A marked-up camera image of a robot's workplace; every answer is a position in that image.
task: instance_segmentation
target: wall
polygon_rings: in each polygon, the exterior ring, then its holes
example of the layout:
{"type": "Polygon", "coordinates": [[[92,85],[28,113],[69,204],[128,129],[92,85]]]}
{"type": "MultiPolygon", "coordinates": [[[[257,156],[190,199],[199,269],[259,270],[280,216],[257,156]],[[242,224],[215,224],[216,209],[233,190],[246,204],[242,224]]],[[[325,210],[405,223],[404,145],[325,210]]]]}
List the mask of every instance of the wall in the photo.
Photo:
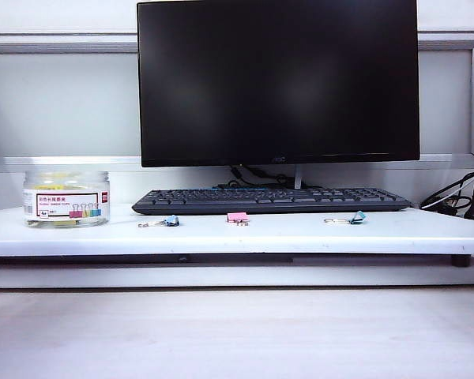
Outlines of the wall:
{"type": "MultiPolygon", "coordinates": [[[[135,0],[0,0],[0,32],[135,32],[135,0]]],[[[419,28],[474,27],[474,0],[418,0],[419,28]]]]}
{"type": "MultiPolygon", "coordinates": [[[[474,28],[474,0],[420,0],[418,7],[419,28],[474,28]]],[[[0,1],[0,33],[135,31],[135,1],[0,1]]],[[[423,154],[471,154],[472,57],[467,49],[419,53],[423,154]]],[[[137,101],[134,54],[0,54],[0,159],[138,156],[137,101]]],[[[212,186],[231,179],[225,167],[85,167],[111,171],[117,202],[134,202],[151,188],[212,186]]],[[[293,167],[268,168],[293,173],[293,167]]],[[[453,160],[420,166],[310,165],[305,180],[377,186],[419,202],[473,169],[474,163],[453,160]]],[[[0,208],[21,204],[22,171],[22,166],[0,165],[0,208]]]]}

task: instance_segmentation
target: jar label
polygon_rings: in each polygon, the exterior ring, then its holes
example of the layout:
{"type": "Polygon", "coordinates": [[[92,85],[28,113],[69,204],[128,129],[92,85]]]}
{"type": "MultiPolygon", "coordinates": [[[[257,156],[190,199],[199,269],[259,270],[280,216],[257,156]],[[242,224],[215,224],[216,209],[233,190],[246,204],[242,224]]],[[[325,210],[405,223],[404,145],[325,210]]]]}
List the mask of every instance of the jar label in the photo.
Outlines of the jar label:
{"type": "Polygon", "coordinates": [[[23,189],[27,220],[67,221],[109,218],[109,191],[90,189],[23,189]]]}

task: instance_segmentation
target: white cable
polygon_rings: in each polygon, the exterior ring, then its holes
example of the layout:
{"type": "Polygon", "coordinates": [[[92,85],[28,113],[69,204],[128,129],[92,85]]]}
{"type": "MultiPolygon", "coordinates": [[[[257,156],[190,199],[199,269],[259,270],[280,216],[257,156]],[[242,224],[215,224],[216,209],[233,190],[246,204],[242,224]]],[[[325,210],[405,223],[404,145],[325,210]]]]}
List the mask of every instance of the white cable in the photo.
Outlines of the white cable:
{"type": "Polygon", "coordinates": [[[455,193],[457,193],[458,191],[462,191],[466,186],[468,186],[469,184],[471,184],[472,182],[474,182],[474,176],[472,178],[470,178],[468,180],[468,182],[466,182],[462,187],[460,188],[457,188],[456,190],[454,190],[452,193],[450,193],[449,195],[447,196],[444,196],[441,200],[437,200],[436,202],[434,203],[431,203],[429,205],[425,205],[424,207],[421,207],[421,209],[427,209],[427,208],[430,208],[430,207],[433,207],[434,205],[436,204],[439,204],[441,201],[444,201],[445,199],[447,199],[448,197],[452,197],[455,193]]]}

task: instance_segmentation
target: shelf leg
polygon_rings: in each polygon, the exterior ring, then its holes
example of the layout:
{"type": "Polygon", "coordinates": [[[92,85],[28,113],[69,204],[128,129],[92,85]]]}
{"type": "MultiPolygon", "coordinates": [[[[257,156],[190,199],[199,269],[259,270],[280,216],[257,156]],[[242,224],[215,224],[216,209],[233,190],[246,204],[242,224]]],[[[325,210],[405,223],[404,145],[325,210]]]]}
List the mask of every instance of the shelf leg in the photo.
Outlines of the shelf leg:
{"type": "Polygon", "coordinates": [[[471,265],[471,255],[451,254],[451,265],[455,267],[468,267],[471,265]]]}

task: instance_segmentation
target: white wall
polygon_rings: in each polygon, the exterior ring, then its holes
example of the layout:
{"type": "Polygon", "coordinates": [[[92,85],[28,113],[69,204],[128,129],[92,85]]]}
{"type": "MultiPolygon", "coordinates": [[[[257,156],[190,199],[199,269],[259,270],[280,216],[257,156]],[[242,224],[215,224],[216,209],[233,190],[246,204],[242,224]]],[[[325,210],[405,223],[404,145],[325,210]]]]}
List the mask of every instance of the white wall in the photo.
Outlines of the white wall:
{"type": "MultiPolygon", "coordinates": [[[[0,32],[135,32],[136,3],[0,0],[0,32]]],[[[474,27],[474,0],[418,0],[417,4],[420,28],[474,27]]]]}

